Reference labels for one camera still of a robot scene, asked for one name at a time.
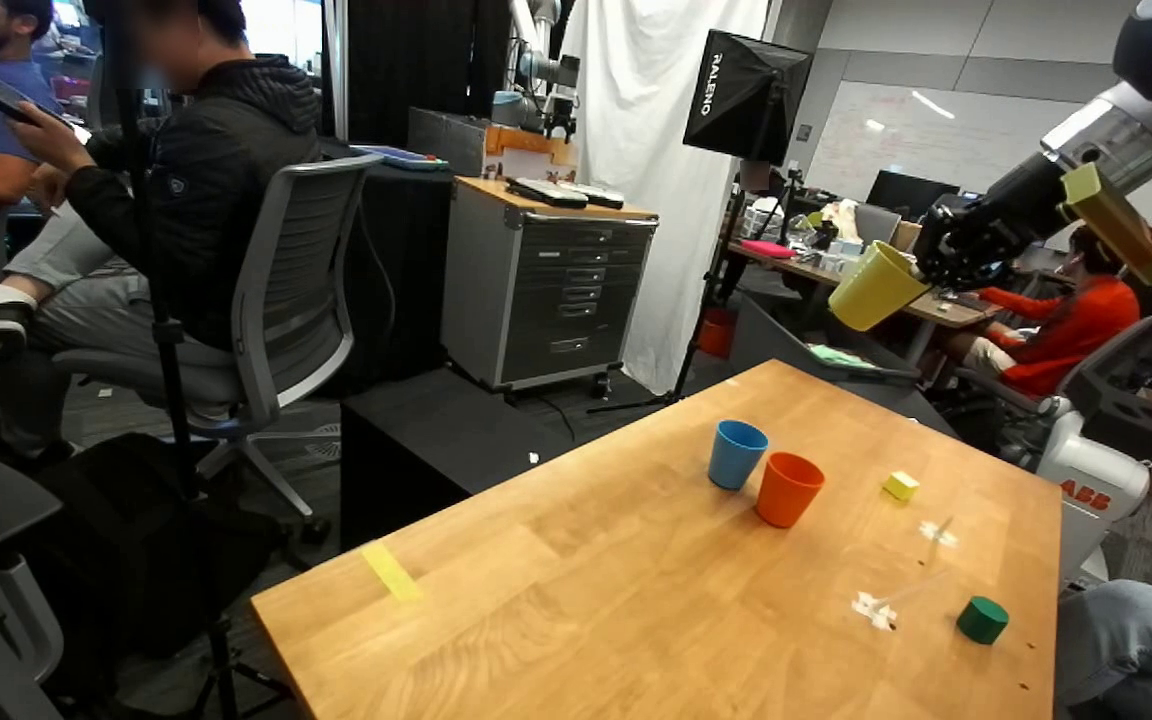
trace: yellow tape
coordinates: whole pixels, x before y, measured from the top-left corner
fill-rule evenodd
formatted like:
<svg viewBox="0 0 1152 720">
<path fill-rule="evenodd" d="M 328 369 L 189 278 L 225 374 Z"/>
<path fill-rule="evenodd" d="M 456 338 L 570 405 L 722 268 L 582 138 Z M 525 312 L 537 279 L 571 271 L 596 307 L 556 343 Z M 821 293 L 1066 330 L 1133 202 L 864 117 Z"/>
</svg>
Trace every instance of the yellow tape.
<svg viewBox="0 0 1152 720">
<path fill-rule="evenodd" d="M 422 585 L 404 574 L 404 563 L 385 545 L 363 545 L 363 563 L 375 574 L 375 581 L 399 605 L 418 605 L 422 601 Z"/>
</svg>

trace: wall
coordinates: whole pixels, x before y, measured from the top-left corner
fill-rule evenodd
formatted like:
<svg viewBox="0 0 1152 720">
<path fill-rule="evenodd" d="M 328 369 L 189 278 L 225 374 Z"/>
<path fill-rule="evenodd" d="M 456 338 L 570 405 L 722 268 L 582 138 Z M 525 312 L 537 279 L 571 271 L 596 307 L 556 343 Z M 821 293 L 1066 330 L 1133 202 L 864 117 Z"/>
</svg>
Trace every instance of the wall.
<svg viewBox="0 0 1152 720">
<path fill-rule="evenodd" d="M 256 52 L 285 52 L 295 67 L 319 71 L 319 0 L 246 0 L 247 41 Z"/>
<path fill-rule="evenodd" d="M 810 167 L 840 83 L 1086 103 L 1117 76 L 1137 0 L 831 0 L 793 165 Z"/>
<path fill-rule="evenodd" d="M 1117 83 L 1108 59 L 1133 8 L 1137 0 L 831 0 L 788 159 L 810 185 L 847 196 L 864 196 L 886 165 L 989 187 L 1066 112 Z M 958 112 L 958 125 L 914 92 Z M 1152 222 L 1152 185 L 1133 206 Z"/>
<path fill-rule="evenodd" d="M 768 5 L 768 41 L 788 49 L 818 49 L 831 0 L 771 0 Z"/>
</svg>

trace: small cube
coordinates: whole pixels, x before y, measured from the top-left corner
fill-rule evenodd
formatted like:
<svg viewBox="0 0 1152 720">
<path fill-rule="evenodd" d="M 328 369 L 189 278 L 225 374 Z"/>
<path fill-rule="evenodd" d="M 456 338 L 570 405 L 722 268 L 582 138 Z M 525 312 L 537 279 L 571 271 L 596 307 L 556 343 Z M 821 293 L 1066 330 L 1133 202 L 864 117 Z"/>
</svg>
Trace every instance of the small cube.
<svg viewBox="0 0 1152 720">
<path fill-rule="evenodd" d="M 886 495 L 891 495 L 895 505 L 910 505 L 914 491 L 920 491 L 920 481 L 914 481 L 910 474 L 891 474 L 891 477 L 886 481 Z"/>
</svg>

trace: yellow object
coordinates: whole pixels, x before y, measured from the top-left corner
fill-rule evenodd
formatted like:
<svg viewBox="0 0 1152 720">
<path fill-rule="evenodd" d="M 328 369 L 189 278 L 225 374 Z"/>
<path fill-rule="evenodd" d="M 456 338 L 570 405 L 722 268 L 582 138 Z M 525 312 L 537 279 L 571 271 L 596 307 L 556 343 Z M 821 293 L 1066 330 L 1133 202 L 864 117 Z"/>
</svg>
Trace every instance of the yellow object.
<svg viewBox="0 0 1152 720">
<path fill-rule="evenodd" d="M 914 256 L 876 240 L 864 248 L 859 263 L 846 271 L 840 289 L 831 289 L 829 312 L 853 333 L 868 333 L 925 293 L 929 284 L 920 284 Z"/>
<path fill-rule="evenodd" d="M 1093 223 L 1093 234 L 1146 279 L 1152 284 L 1152 227 L 1150 222 L 1103 185 L 1098 165 L 1080 165 L 1061 177 L 1067 208 Z"/>
<path fill-rule="evenodd" d="M 385 545 L 363 545 L 363 563 L 387 590 L 387 597 L 418 605 L 422 585 L 404 574 L 404 563 Z"/>
<path fill-rule="evenodd" d="M 886 495 L 891 495 L 895 505 L 914 505 L 914 491 L 920 491 L 920 481 L 914 481 L 910 474 L 891 474 L 886 481 Z"/>
</svg>

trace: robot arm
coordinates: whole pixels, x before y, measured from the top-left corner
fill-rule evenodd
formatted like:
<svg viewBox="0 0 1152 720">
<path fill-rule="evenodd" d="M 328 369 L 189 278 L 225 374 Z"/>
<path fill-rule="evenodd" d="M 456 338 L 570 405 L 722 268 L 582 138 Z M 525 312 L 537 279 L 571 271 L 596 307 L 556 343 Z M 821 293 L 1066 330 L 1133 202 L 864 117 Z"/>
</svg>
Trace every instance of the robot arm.
<svg viewBox="0 0 1152 720">
<path fill-rule="evenodd" d="M 552 59 L 547 49 L 547 36 L 562 25 L 563 8 L 556 0 L 511 0 L 508 11 L 519 32 L 519 49 L 511 52 L 505 87 L 492 99 L 492 117 L 530 131 L 563 127 L 563 141 L 571 141 L 582 59 Z"/>
<path fill-rule="evenodd" d="M 1066 214 L 1066 172 L 1080 165 L 1098 165 L 1111 194 L 1133 194 L 1152 179 L 1152 0 L 1140 0 L 1126 21 L 1111 64 L 1126 80 L 1055 125 L 1041 149 L 989 194 L 937 202 L 916 245 L 929 284 L 979 289 L 1001 279 L 1014 256 L 1072 222 Z"/>
</svg>

